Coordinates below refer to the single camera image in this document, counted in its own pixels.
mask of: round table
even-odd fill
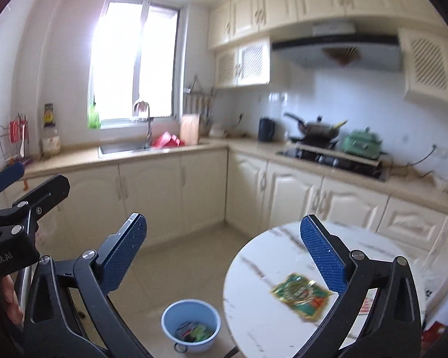
[[[359,249],[369,258],[382,261],[393,261],[400,255],[406,257],[392,241],[378,234],[331,222],[323,224],[330,234],[339,236],[350,251]],[[425,291],[422,277],[411,262],[410,267],[423,320]],[[229,267],[223,292],[225,318],[235,343],[247,358],[293,357],[337,300],[338,294],[334,292],[318,321],[303,320],[271,294],[271,289],[293,272],[327,288],[300,238],[300,222],[260,234],[242,248]],[[355,341],[366,317],[357,316],[342,347]]]

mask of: tiled floor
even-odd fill
[[[161,315],[175,301],[193,298],[212,304],[222,328],[214,346],[202,356],[222,358],[234,347],[225,323],[222,292],[227,269],[248,239],[231,227],[200,232],[181,243],[142,250],[110,298],[129,328],[155,358],[185,357],[161,330]],[[99,337],[88,318],[84,325],[93,342]],[[240,353],[236,358],[243,358]]]

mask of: green wrapper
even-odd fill
[[[283,283],[275,286],[271,293],[309,321],[318,319],[332,294],[319,287],[315,281],[295,273],[290,274]]]

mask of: faucet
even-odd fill
[[[148,118],[142,118],[141,114],[148,111]],[[146,135],[145,148],[149,148],[153,143],[153,129],[151,123],[154,121],[154,117],[151,117],[151,111],[149,109],[149,103],[137,100],[133,106],[133,115],[138,116],[138,121],[145,122],[148,121],[148,134]]]

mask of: kitchen sink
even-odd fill
[[[98,157],[102,159],[111,155],[128,156],[151,148],[147,147],[144,142],[139,141],[103,144],[98,148]]]

